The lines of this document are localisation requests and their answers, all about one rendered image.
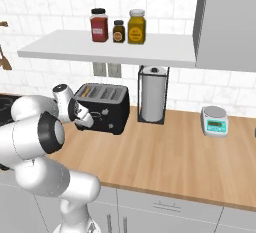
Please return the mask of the black toaster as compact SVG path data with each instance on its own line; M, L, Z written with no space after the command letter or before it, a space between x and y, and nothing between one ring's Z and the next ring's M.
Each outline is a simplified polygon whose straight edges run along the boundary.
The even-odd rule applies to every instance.
M86 97L81 97L86 87L91 88L90 92ZM91 128L75 123L79 130L91 129L114 135L123 132L130 113L129 91L126 86L86 83L75 93L75 98L89 110L94 120Z

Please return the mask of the grey wall socket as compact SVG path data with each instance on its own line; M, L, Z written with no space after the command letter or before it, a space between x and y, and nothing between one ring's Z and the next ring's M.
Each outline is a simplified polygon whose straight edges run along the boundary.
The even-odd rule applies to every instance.
M101 77L106 77L106 64L105 63L99 63L99 62L94 62L93 63L93 74L95 76L101 76Z
M109 63L108 76L112 78L121 78L121 65Z

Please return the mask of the white wall shelf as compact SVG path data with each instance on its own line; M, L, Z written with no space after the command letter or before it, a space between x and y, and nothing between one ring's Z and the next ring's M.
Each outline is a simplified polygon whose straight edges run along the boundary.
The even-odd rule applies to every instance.
M194 68L193 40L188 35L147 34L144 44L93 42L82 30L56 30L17 51L19 57Z

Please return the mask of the small brown jar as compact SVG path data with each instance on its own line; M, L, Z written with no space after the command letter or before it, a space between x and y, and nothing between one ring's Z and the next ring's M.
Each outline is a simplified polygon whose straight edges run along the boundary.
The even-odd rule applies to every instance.
M115 43L123 43L125 41L125 27L122 20L114 21L113 41Z

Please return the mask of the white kitchen scale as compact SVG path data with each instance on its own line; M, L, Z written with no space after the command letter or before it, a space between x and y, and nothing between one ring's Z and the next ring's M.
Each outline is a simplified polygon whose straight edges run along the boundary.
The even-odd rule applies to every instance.
M200 120L205 136L226 137L228 135L228 116L223 108L204 106L201 109Z

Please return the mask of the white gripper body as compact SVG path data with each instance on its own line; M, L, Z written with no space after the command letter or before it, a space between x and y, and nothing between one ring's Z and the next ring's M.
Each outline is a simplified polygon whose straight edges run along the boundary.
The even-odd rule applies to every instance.
M74 122L87 128L91 128L94 124L94 120L89 113L89 110L85 107L80 107L78 109L77 118L74 120Z

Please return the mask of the grey drawer front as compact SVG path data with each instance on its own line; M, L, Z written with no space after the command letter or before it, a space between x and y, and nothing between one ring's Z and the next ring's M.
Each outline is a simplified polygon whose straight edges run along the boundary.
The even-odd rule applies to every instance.
M222 211L221 207L215 205L121 189L117 190L117 196L118 204L123 207L135 208L164 215L197 220L201 222L216 224ZM153 203L159 201L164 204L176 203L177 206L182 208L182 211L175 212L154 208Z
M256 212L224 207L216 233L256 233Z
M100 194L97 198L97 202L109 204L109 205L117 205L117 192L115 188L102 186Z

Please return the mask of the red jar with black lid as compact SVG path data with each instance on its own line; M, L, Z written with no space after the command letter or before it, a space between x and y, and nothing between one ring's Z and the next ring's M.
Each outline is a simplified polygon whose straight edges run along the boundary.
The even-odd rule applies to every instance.
M90 17L91 34L94 42L105 42L108 39L108 16L104 8L94 8Z

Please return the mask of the grey wall cupboard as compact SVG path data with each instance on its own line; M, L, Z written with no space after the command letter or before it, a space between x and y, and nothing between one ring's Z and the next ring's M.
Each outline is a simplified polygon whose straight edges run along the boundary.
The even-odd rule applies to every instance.
M196 67L256 72L256 0L197 0Z

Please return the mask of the grey cupboard door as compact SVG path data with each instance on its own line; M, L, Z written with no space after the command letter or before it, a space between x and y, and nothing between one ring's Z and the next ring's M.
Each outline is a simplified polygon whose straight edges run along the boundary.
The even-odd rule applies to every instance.
M93 202L88 205L88 209L91 217L98 224L102 233L108 233L107 214L111 214L112 233L119 233L117 206Z
M214 233L216 224L119 206L120 230L123 217L128 233Z

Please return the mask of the yellow jar with white lid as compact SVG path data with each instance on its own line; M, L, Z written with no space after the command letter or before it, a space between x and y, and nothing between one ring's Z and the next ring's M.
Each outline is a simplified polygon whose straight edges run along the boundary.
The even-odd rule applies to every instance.
M128 42L130 44L143 44L146 36L145 11L143 9L131 9L128 22Z

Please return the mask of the black hob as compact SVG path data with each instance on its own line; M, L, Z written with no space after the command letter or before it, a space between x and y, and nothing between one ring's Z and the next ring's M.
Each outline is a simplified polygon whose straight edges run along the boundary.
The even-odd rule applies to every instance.
M18 98L18 95L0 94L0 126L13 122L11 107Z

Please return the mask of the white paper towel roll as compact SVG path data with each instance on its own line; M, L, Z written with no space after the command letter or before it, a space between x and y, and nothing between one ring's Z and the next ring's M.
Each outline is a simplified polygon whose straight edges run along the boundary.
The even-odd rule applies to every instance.
M147 66L142 76L142 118L157 122L163 117L165 97L165 75L163 67Z

